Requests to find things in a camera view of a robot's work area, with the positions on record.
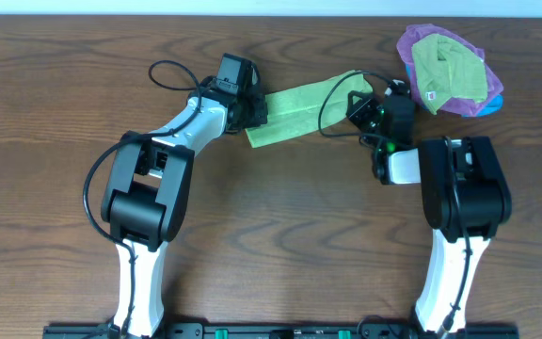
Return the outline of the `light green microfiber cloth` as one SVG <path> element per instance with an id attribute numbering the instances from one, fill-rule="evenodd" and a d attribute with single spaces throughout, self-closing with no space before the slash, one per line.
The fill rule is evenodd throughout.
<path id="1" fill-rule="evenodd" d="M 349 73 L 350 71 L 328 80 L 267 94 L 267 124 L 247 129 L 251 147 L 260 148 L 317 131 L 319 111 L 324 100 L 332 88 Z M 347 97 L 352 90 L 374 92 L 361 74 L 346 79 L 327 101 L 322 113 L 323 128 L 345 119 Z"/>

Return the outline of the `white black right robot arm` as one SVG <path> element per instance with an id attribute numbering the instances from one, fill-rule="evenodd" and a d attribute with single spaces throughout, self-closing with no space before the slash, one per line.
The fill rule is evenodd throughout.
<path id="1" fill-rule="evenodd" d="M 432 229 L 422 292 L 399 338 L 469 337 L 465 309 L 481 256 L 512 213 L 512 198 L 488 137 L 425 139 L 413 145 L 415 104 L 405 93 L 383 101 L 351 91 L 345 116 L 372 147 L 373 173 L 384 185 L 418 184 Z"/>

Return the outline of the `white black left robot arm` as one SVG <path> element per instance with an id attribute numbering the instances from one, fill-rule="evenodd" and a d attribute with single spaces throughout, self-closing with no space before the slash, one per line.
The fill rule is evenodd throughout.
<path id="1" fill-rule="evenodd" d="M 266 115 L 256 68 L 223 71 L 191 89 L 183 111 L 166 125 L 128 132 L 115 145 L 101 205 L 120 259 L 120 299 L 109 337 L 159 332 L 164 260 L 183 224 L 195 158 L 224 134 L 264 124 Z"/>

